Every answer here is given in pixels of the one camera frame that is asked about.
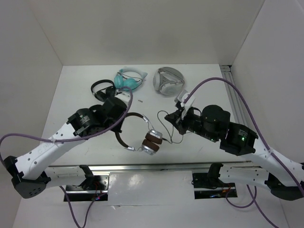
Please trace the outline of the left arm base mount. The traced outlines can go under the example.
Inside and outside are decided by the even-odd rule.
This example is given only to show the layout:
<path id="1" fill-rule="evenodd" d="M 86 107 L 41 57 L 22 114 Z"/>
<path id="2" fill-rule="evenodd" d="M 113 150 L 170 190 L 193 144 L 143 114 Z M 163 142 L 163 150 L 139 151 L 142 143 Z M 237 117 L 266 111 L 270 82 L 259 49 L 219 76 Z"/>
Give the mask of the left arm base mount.
<path id="1" fill-rule="evenodd" d="M 108 201 L 110 173 L 101 171 L 93 174 L 87 165 L 80 165 L 80 168 L 85 173 L 85 179 L 78 185 L 65 186 L 70 201 Z"/>

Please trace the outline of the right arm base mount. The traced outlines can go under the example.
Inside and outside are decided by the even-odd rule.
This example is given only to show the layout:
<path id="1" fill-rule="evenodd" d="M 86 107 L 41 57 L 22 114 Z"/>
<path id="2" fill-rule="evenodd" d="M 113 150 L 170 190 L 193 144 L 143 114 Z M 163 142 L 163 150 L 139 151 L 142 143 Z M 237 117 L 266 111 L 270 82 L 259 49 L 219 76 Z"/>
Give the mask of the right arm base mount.
<path id="1" fill-rule="evenodd" d="M 199 199 L 219 199 L 237 198 L 235 183 L 224 183 L 219 179 L 221 163 L 211 164 L 208 172 L 195 172 L 192 174 L 191 184 L 194 187 L 194 198 Z"/>

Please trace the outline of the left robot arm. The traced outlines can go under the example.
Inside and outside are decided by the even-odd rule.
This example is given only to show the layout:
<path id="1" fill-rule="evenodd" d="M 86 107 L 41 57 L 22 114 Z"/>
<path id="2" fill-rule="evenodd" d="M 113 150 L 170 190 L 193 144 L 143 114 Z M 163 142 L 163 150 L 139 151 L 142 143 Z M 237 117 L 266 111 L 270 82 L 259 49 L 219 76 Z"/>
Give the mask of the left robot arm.
<path id="1" fill-rule="evenodd" d="M 29 199 L 47 188 L 61 185 L 80 186 L 84 190 L 91 188 L 97 178 L 88 165 L 63 169 L 50 165 L 86 140 L 117 129 L 130 106 L 114 97 L 102 105 L 79 109 L 48 139 L 35 137 L 41 142 L 36 148 L 22 156 L 3 159 L 14 189 L 22 198 Z"/>

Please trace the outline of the black folded headphones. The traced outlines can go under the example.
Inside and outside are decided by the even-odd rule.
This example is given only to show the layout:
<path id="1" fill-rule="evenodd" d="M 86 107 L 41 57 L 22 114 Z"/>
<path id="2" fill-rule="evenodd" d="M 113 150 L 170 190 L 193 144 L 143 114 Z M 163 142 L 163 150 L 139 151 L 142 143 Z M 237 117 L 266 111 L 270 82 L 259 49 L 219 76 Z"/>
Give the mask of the black folded headphones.
<path id="1" fill-rule="evenodd" d="M 95 91 L 94 88 L 101 84 L 109 84 L 109 86 Z M 116 87 L 114 85 L 114 82 L 109 79 L 103 79 L 94 82 L 91 85 L 90 90 L 92 95 L 100 102 L 105 102 L 108 98 L 114 97 L 116 93 Z"/>

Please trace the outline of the black Panasonic headphones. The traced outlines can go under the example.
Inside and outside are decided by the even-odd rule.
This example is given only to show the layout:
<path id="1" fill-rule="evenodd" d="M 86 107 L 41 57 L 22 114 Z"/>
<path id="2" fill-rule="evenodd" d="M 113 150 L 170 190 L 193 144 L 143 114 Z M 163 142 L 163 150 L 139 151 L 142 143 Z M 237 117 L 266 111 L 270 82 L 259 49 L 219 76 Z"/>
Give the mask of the black Panasonic headphones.
<path id="1" fill-rule="evenodd" d="M 99 111 L 102 110 L 102 108 L 103 108 L 102 105 L 96 104 L 96 105 L 91 106 L 91 107 L 89 108 L 89 110 L 92 111 L 92 112 L 99 112 Z"/>

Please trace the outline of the white grey gaming headphones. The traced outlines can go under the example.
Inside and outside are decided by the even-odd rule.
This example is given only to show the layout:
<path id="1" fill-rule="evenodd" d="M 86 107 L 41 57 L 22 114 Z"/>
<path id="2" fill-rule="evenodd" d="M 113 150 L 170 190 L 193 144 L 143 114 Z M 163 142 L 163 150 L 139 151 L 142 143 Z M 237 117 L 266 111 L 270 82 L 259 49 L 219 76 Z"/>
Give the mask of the white grey gaming headphones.
<path id="1" fill-rule="evenodd" d="M 167 96 L 177 94 L 185 85 L 183 74 L 168 66 L 158 68 L 152 82 L 155 91 Z"/>

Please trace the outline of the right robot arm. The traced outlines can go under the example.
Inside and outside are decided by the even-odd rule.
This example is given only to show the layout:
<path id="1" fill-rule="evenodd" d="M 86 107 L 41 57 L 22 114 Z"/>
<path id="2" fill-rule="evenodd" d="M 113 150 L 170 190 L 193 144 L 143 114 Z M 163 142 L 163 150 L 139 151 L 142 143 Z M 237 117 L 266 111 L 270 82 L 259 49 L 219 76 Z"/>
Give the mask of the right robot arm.
<path id="1" fill-rule="evenodd" d="M 207 180 L 212 186 L 220 183 L 242 183 L 267 189 L 272 195 L 288 201 L 303 198 L 304 166 L 275 151 L 268 151 L 257 133 L 245 125 L 230 121 L 230 113 L 217 105 L 208 105 L 201 115 L 191 107 L 185 116 L 183 109 L 165 116 L 184 135 L 187 131 L 199 135 L 229 154 L 256 164 L 257 168 L 233 168 L 222 163 L 210 166 Z"/>

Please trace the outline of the aluminium front rail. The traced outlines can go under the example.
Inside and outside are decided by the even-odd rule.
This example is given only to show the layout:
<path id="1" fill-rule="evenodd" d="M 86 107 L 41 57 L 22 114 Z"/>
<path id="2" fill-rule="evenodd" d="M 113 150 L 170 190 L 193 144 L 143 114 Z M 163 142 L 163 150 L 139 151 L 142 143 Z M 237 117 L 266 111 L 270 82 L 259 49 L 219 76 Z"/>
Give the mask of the aluminium front rail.
<path id="1" fill-rule="evenodd" d="M 94 175 L 99 173 L 113 172 L 136 172 L 136 171 L 192 171 L 208 172 L 212 163 L 172 163 L 172 164 L 131 164 L 131 165 L 88 165 Z M 236 168 L 253 168 L 255 165 L 250 161 L 223 162 L 222 164 Z M 70 166 L 50 166 L 51 170 L 66 171 Z"/>

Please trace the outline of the aluminium side rail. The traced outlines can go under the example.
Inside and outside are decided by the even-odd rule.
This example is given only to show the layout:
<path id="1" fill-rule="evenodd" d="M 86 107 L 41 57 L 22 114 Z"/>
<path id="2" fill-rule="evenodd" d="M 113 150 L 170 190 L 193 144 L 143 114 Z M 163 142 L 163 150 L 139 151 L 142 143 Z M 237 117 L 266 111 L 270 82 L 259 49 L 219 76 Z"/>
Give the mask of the aluminium side rail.
<path id="1" fill-rule="evenodd" d="M 231 72 L 231 66 L 229 65 L 220 65 L 220 70 L 222 73 L 222 77 L 232 83 L 233 85 L 235 84 L 233 75 Z M 242 108 L 242 100 L 239 98 L 238 93 L 234 90 L 233 87 L 228 85 L 227 83 L 224 83 L 226 87 L 226 91 L 228 93 L 228 98 L 232 107 L 232 113 L 235 118 L 235 122 L 248 126 L 246 118 L 245 118 L 245 113 Z"/>

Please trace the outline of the teal white cat headphones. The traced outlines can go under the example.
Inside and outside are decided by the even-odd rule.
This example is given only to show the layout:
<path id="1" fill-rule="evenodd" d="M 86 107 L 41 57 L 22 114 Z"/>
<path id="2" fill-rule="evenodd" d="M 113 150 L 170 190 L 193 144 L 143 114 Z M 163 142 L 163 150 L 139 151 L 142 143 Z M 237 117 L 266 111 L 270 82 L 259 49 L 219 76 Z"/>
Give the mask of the teal white cat headphones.
<path id="1" fill-rule="evenodd" d="M 125 73 L 127 72 L 137 73 L 140 76 L 139 81 L 136 81 L 134 77 L 126 75 Z M 114 77 L 114 86 L 117 89 L 122 89 L 124 86 L 126 86 L 131 90 L 135 90 L 142 85 L 143 80 L 147 77 L 147 75 L 147 72 L 143 72 L 135 67 L 124 67 L 118 70 L 116 76 Z"/>

